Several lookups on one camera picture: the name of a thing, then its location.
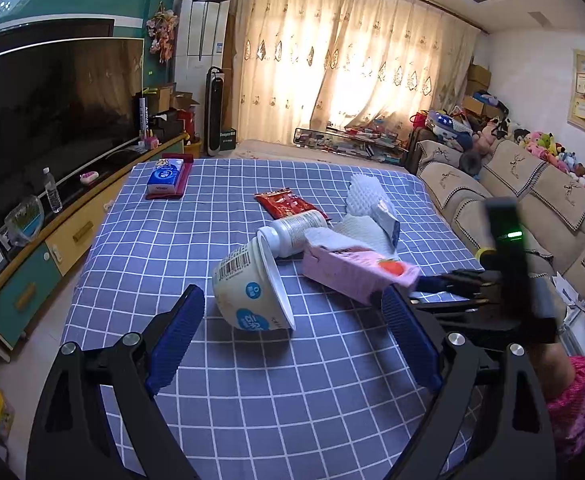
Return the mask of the pink strawberry milk carton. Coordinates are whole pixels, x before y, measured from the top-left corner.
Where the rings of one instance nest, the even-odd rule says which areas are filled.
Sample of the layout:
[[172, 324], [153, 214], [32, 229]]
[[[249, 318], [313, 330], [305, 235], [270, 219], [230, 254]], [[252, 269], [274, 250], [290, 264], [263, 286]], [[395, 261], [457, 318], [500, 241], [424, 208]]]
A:
[[399, 285], [409, 292], [420, 278], [419, 266], [387, 258], [369, 249], [332, 252], [324, 247], [307, 246], [302, 258], [302, 273], [359, 304], [378, 304], [383, 291]]

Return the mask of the white foam fruit net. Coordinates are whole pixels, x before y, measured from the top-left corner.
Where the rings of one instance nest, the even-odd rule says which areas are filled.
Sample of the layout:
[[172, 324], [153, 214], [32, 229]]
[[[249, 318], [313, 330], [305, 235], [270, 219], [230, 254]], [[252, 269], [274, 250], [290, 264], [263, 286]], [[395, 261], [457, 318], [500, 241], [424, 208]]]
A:
[[381, 200], [388, 202], [388, 195], [376, 177], [368, 174], [353, 174], [345, 208], [351, 216], [370, 216], [373, 207]]

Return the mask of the white supplement bottle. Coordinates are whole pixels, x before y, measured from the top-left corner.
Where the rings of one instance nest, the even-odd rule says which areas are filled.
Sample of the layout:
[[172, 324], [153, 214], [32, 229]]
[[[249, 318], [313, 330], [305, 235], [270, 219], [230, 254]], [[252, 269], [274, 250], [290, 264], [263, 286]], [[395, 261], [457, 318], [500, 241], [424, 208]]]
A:
[[274, 220], [258, 232], [268, 242], [274, 258], [288, 258], [303, 252], [306, 230], [327, 226], [325, 217], [318, 210], [308, 210]]

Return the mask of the white yogurt tub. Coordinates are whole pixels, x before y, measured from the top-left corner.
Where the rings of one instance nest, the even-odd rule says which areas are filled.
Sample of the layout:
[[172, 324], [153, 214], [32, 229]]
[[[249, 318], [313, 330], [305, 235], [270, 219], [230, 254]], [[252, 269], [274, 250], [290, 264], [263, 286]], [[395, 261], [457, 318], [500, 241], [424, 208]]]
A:
[[262, 233], [215, 266], [212, 287], [222, 317], [237, 330], [295, 329], [283, 279]]

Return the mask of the red snack packet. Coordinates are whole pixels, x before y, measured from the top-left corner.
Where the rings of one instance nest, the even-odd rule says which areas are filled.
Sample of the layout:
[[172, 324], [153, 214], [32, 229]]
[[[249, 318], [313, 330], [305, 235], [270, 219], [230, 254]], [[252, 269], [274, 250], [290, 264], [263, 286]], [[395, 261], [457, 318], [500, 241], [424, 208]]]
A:
[[321, 209], [318, 209], [307, 200], [295, 194], [291, 188], [257, 193], [254, 199], [271, 215], [275, 220], [302, 214], [306, 211], [317, 211], [326, 220], [329, 219]]

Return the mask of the yellow-rimmed trash bin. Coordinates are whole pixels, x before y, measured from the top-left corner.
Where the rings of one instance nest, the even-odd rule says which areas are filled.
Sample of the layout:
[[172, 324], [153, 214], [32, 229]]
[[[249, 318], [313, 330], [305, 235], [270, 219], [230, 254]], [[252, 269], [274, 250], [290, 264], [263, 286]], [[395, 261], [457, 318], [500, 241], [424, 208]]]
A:
[[475, 252], [475, 258], [484, 266], [490, 262], [491, 259], [496, 255], [496, 249], [492, 247], [480, 247]]

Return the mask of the beige sofa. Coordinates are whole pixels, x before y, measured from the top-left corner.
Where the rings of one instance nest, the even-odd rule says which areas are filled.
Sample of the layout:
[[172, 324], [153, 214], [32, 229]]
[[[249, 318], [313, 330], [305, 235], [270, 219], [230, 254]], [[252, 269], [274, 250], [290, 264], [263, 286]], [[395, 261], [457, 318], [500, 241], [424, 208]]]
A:
[[477, 177], [461, 170], [461, 154], [432, 140], [418, 143], [417, 176], [435, 208], [471, 251], [492, 247], [483, 202], [517, 202], [529, 269], [561, 275], [585, 299], [585, 186], [508, 140], [496, 143]]

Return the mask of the blue checkered tablecloth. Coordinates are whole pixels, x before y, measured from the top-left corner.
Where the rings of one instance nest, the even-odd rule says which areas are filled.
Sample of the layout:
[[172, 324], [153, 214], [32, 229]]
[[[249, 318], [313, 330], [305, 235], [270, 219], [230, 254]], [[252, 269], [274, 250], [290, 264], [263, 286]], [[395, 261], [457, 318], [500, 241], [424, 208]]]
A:
[[[114, 344], [169, 310], [189, 285], [268, 223], [260, 192], [290, 188], [332, 220], [345, 213], [351, 166], [199, 159], [180, 200], [147, 200], [151, 165], [135, 166], [83, 266], [64, 336]], [[292, 332], [249, 333], [213, 298], [157, 404], [204, 479], [380, 479], [431, 398], [411, 376], [381, 313], [280, 260]]]

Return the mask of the plush toy pile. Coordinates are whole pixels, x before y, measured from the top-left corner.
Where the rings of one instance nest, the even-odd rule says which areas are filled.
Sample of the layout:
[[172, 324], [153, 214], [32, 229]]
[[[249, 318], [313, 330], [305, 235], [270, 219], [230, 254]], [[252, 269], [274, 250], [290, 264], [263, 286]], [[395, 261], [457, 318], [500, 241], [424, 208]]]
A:
[[470, 134], [462, 131], [456, 138], [445, 130], [444, 136], [423, 138], [418, 147], [420, 159], [418, 172], [429, 162], [441, 162], [478, 179], [481, 170], [496, 157], [497, 149], [507, 143], [516, 145], [527, 154], [546, 162], [585, 187], [585, 166], [574, 152], [567, 151], [549, 132], [519, 128], [505, 110], [503, 117], [495, 116], [480, 131]]

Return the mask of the clear water bottle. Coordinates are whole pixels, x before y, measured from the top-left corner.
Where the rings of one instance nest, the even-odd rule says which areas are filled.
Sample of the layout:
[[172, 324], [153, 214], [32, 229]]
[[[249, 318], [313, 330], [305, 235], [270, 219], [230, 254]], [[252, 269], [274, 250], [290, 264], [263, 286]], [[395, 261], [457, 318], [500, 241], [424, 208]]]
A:
[[56, 180], [53, 174], [50, 172], [50, 168], [48, 167], [43, 169], [43, 174], [44, 188], [48, 201], [50, 202], [50, 209], [54, 214], [59, 214], [62, 211], [62, 208], [64, 208], [64, 205], [62, 204], [62, 200], [58, 192]]

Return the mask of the red tray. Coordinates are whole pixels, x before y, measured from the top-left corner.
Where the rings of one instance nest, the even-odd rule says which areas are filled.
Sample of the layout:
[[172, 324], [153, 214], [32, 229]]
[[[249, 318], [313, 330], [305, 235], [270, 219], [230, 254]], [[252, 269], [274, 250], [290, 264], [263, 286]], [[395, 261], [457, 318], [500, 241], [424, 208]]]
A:
[[190, 154], [168, 153], [160, 158], [147, 180], [147, 200], [181, 198], [193, 164]]

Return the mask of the cream curtains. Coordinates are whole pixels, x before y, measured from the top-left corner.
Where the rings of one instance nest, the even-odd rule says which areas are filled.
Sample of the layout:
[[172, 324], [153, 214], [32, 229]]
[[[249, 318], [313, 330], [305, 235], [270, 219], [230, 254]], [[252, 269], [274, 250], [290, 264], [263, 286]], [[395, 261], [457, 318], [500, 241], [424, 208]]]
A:
[[230, 0], [237, 138], [289, 144], [298, 128], [407, 136], [453, 107], [478, 29], [419, 0]]

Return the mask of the large black television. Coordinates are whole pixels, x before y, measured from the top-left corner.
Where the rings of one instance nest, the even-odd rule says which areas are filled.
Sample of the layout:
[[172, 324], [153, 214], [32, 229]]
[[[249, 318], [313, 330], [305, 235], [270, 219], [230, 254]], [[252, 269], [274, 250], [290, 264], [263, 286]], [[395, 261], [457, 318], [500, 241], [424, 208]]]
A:
[[43, 42], [0, 54], [0, 229], [21, 200], [137, 138], [138, 38]]

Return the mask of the black tower fan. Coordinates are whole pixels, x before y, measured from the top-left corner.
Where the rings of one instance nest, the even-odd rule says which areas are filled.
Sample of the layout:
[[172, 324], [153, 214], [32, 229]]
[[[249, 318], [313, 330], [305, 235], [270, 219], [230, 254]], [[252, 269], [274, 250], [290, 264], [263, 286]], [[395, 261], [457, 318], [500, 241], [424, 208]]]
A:
[[209, 156], [221, 151], [224, 73], [212, 66], [207, 72], [204, 104], [204, 149]]

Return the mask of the white standing air conditioner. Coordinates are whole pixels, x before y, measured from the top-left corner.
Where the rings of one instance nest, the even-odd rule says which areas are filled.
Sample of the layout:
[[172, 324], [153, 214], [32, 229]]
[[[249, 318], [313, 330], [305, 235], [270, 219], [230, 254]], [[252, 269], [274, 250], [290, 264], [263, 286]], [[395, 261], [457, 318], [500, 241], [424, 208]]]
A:
[[204, 102], [208, 70], [221, 67], [230, 2], [182, 0], [174, 58], [178, 91]]

